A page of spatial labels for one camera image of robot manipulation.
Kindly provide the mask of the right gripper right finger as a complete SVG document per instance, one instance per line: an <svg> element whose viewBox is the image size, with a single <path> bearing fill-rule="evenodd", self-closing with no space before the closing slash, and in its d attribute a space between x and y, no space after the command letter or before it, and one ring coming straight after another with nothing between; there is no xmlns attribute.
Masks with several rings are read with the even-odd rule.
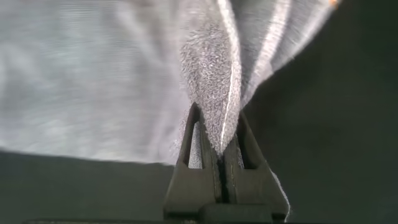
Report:
<svg viewBox="0 0 398 224"><path fill-rule="evenodd" d="M284 222L289 204L265 160L244 113L224 151L229 203L253 207L272 222Z"/></svg>

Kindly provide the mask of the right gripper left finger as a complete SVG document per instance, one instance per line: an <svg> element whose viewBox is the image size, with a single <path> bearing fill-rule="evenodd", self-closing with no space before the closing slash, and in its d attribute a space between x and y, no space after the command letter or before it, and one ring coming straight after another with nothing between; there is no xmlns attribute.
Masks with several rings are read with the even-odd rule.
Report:
<svg viewBox="0 0 398 224"><path fill-rule="evenodd" d="M193 130L198 123L201 169L189 168ZM197 219L201 208L222 201L217 156L206 133L201 109L193 103L186 122L180 154L164 199L165 219Z"/></svg>

